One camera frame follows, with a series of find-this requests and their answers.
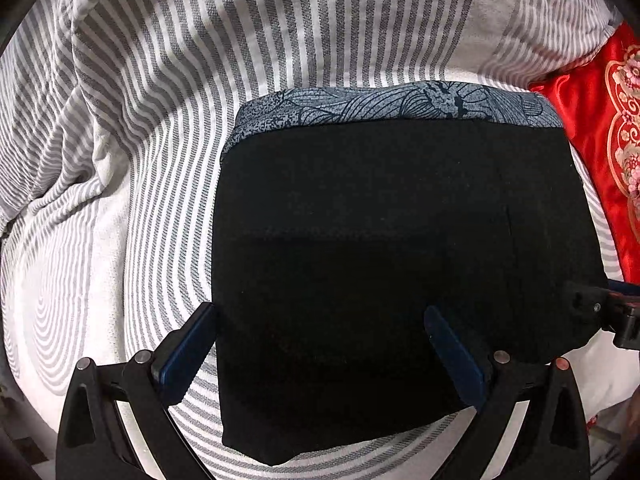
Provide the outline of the grey striped duvet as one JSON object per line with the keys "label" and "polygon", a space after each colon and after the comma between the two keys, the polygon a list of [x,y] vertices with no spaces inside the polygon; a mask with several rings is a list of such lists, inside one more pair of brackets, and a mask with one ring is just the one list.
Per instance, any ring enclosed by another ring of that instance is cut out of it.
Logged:
{"label": "grey striped duvet", "polygon": [[[58,436],[80,359],[127,362],[214,304],[220,158],[244,104],[423,81],[543,96],[529,85],[591,61],[622,21],[614,0],[27,0],[1,45],[1,354],[18,391]],[[216,308],[168,408],[209,479],[436,479],[476,414],[253,460],[221,439]],[[553,359],[587,432],[638,387],[637,351],[613,339],[598,327]]]}

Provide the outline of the red embroidered pillow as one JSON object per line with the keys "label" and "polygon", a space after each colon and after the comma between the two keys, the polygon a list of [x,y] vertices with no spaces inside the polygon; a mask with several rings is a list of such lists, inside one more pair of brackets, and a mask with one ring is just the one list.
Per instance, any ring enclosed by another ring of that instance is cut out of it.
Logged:
{"label": "red embroidered pillow", "polygon": [[560,115],[605,273],[639,283],[639,36],[624,23],[588,63],[529,86]]}

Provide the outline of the black blue patterned garment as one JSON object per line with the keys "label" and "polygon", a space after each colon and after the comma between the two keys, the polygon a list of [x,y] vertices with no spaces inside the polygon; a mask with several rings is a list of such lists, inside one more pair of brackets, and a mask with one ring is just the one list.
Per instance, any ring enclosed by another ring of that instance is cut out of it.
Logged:
{"label": "black blue patterned garment", "polygon": [[244,104],[212,245],[222,443],[279,465],[464,408],[425,328],[479,356],[584,346],[606,284],[563,124],[539,94],[423,81]]}

